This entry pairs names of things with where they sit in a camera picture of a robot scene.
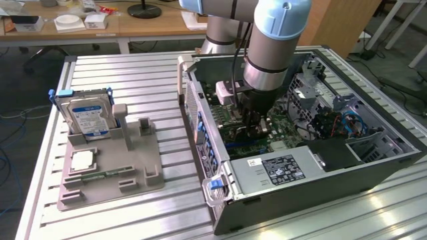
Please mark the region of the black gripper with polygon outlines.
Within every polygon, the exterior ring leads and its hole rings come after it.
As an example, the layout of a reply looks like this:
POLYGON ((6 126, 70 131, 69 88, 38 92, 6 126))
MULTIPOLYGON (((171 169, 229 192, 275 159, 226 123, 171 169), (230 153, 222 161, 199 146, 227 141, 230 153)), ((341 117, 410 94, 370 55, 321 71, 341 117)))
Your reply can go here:
POLYGON ((267 113, 274 107, 278 98, 278 89, 263 91, 250 89, 242 92, 239 98, 239 113, 246 126, 249 137, 265 137, 267 135, 267 113))

